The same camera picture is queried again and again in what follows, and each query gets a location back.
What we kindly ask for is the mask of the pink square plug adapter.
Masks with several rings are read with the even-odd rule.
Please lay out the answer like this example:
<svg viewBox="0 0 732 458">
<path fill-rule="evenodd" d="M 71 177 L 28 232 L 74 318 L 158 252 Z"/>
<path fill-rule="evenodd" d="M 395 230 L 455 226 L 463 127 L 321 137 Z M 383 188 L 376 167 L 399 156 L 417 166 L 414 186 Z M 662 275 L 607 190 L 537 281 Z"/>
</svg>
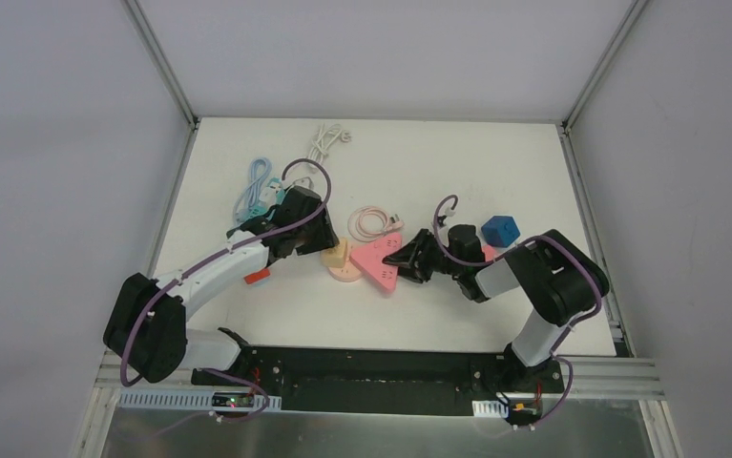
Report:
<svg viewBox="0 0 732 458">
<path fill-rule="evenodd" d="M 486 262 L 493 261 L 498 256 L 495 248 L 488 244 L 482 246 L 482 252 L 484 254 L 484 261 Z"/>
</svg>

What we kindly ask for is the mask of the blue cube plug adapter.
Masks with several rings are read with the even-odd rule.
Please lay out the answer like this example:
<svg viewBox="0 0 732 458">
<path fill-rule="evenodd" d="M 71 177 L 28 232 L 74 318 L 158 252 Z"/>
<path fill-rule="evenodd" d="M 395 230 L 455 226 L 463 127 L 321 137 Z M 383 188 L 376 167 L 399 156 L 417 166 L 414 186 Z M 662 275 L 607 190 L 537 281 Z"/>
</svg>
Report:
<svg viewBox="0 0 732 458">
<path fill-rule="evenodd" d="M 498 248 L 509 248 L 520 238 L 520 230 L 512 216 L 492 216 L 480 228 L 485 242 Z"/>
</svg>

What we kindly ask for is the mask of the pink triangular power strip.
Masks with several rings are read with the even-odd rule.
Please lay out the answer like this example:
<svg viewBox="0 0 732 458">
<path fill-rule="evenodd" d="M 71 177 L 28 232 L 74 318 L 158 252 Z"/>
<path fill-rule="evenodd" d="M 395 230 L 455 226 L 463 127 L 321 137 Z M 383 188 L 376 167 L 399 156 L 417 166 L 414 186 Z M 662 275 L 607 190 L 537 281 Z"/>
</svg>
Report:
<svg viewBox="0 0 732 458">
<path fill-rule="evenodd" d="M 381 293 L 391 295 L 396 289 L 398 268 L 384 263 L 384 258 L 396 253 L 402 245 L 402 235 L 391 233 L 354 248 L 350 261 Z"/>
</svg>

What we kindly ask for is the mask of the yellow plug adapter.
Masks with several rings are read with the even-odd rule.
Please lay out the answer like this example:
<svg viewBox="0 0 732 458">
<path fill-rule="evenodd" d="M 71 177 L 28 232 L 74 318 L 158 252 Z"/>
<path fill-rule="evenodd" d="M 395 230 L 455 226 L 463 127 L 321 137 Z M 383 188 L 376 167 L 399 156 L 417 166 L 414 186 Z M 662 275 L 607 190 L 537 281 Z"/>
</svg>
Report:
<svg viewBox="0 0 732 458">
<path fill-rule="evenodd" d="M 348 261 L 349 251 L 348 239 L 340 237 L 335 246 L 321 251 L 321 263 L 327 268 L 342 269 Z"/>
</svg>

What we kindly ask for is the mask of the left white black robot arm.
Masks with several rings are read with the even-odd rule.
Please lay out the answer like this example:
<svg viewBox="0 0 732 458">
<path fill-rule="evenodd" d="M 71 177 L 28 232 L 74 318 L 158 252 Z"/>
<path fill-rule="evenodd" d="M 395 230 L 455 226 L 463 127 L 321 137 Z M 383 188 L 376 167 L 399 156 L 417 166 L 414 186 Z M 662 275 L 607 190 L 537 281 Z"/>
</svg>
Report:
<svg viewBox="0 0 732 458">
<path fill-rule="evenodd" d="M 135 273 L 118 292 L 103 343 L 121 358 L 120 374 L 158 383 L 178 369 L 215 369 L 228 385 L 242 385 L 252 361 L 229 330 L 197 330 L 189 320 L 229 286 L 294 254 L 338 244 L 324 200 L 290 187 L 281 203 L 229 233 L 225 243 L 192 265 L 156 278 Z"/>
</svg>

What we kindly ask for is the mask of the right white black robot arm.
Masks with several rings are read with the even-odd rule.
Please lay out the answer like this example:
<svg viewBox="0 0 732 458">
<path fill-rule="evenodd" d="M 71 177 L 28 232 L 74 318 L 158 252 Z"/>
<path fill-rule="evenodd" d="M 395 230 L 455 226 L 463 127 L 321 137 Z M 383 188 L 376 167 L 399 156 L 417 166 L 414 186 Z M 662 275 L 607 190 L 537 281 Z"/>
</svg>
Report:
<svg viewBox="0 0 732 458">
<path fill-rule="evenodd" d="M 598 312 L 610 291 L 603 271 L 555 229 L 492 260 L 473 225 L 451 226 L 446 243 L 422 229 L 383 262 L 416 283 L 429 281 L 435 273 L 448 275 L 476 303 L 522 289 L 533 310 L 504 349 L 502 366 L 504 382 L 517 391 L 538 382 L 540 367 L 552 359 L 569 329 Z"/>
</svg>

